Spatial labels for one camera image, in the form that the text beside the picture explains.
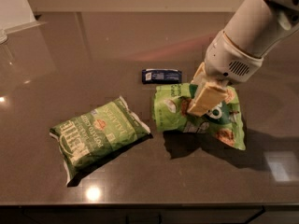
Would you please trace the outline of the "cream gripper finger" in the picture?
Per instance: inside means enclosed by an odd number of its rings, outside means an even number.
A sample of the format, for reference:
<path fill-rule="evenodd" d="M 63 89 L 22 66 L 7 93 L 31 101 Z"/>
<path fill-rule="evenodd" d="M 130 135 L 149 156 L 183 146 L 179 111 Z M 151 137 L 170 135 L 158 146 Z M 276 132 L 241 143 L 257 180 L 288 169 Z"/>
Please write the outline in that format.
<path fill-rule="evenodd" d="M 205 78 L 206 78 L 205 63 L 201 63 L 192 78 L 192 84 L 199 85 Z"/>
<path fill-rule="evenodd" d="M 187 113 L 201 117 L 220 104 L 228 95 L 227 88 L 213 82 L 207 82 L 190 102 Z"/>

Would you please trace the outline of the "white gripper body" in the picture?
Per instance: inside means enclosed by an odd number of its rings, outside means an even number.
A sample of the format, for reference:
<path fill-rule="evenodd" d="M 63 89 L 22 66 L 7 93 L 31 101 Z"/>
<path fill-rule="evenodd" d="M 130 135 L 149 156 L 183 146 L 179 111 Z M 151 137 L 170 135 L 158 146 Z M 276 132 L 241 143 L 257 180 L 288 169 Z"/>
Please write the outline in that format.
<path fill-rule="evenodd" d="M 246 82 L 261 66 L 263 58 L 254 58 L 236 47 L 221 30 L 206 50 L 206 73 L 233 84 Z"/>

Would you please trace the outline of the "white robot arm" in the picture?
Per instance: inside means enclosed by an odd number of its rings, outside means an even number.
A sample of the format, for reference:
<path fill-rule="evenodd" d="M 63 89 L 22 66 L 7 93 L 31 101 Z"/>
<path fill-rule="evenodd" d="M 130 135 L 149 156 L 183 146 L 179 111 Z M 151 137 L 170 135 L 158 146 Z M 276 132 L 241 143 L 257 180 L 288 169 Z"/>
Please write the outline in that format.
<path fill-rule="evenodd" d="M 197 91 L 187 112 L 201 117 L 228 97 L 227 86 L 247 81 L 267 53 L 299 28 L 299 0 L 244 0 L 206 50 L 193 76 Z"/>

